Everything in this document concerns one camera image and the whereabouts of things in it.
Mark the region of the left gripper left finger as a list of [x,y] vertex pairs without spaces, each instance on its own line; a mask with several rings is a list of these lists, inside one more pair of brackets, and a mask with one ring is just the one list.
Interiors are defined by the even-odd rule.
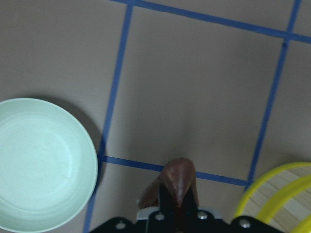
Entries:
[[139,210],[136,222],[131,222],[124,217],[114,217],[99,227],[90,231],[91,233],[145,233],[147,221],[151,214],[158,210]]

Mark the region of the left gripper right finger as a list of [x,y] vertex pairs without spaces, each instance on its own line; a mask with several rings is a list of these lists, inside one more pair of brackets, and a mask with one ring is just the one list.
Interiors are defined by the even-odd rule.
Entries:
[[224,222],[208,211],[192,208],[189,210],[190,233],[279,233],[280,230],[250,216],[239,216]]

